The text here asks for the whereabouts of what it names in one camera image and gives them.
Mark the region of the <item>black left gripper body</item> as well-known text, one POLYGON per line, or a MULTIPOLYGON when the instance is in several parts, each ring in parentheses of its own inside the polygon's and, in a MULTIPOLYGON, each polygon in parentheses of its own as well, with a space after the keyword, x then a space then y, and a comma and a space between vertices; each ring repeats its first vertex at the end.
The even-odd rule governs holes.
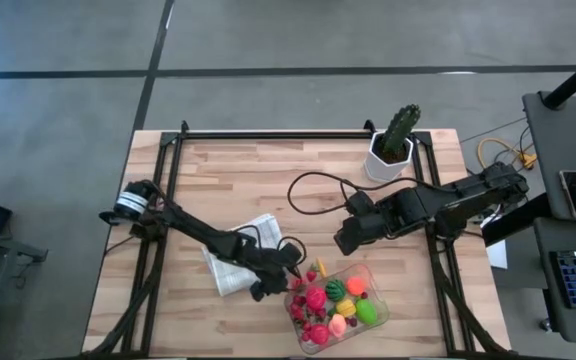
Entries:
POLYGON ((242 265, 252 271, 258 278, 250 286, 250 294, 255 301, 261 301, 267 296, 269 283, 286 284, 282 256, 276 249, 245 248, 240 256, 242 265))

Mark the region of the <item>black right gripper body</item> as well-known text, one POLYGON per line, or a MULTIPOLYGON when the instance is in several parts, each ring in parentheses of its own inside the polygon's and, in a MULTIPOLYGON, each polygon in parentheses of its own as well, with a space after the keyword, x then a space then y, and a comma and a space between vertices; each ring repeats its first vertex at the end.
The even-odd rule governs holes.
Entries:
POLYGON ((364 241, 395 239, 403 234, 399 205, 394 200, 364 202, 357 207, 357 218, 358 234, 362 234, 364 241))

